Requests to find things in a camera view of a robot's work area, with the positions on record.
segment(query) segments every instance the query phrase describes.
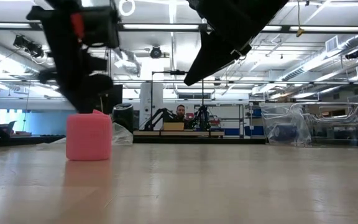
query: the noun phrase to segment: transparent plastic bin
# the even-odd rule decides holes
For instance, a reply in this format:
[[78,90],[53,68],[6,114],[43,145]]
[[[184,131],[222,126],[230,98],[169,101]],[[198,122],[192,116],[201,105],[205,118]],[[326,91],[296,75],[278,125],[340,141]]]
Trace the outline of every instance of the transparent plastic bin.
[[270,144],[358,147],[358,103],[261,103],[260,108]]

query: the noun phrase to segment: pink cube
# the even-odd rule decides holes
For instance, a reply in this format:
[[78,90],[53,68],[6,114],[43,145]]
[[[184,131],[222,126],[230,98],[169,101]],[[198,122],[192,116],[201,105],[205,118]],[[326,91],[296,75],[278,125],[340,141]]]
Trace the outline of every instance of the pink cube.
[[67,119],[66,157],[99,161],[111,156],[112,124],[108,115],[73,114]]

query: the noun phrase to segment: red object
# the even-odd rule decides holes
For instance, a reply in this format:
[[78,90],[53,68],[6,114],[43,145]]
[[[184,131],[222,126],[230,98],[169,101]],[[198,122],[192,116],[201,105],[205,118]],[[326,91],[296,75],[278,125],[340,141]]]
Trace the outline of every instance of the red object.
[[70,18],[75,34],[82,40],[85,36],[85,26],[82,15],[80,13],[74,13],[70,16]]
[[100,161],[111,156],[112,124],[108,115],[73,114],[67,119],[66,157]]

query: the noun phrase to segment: security camera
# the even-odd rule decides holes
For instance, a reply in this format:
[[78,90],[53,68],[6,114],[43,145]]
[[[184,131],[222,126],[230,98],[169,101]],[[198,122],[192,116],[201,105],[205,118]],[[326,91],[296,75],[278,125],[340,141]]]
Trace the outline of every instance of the security camera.
[[160,46],[153,46],[153,49],[150,51],[151,58],[160,58],[162,56],[162,51]]

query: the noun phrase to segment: table surface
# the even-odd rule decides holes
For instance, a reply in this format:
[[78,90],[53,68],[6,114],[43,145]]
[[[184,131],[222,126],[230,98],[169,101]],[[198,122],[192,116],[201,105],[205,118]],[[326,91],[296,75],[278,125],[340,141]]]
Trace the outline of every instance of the table surface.
[[73,162],[0,148],[0,224],[358,223],[358,149],[135,144]]

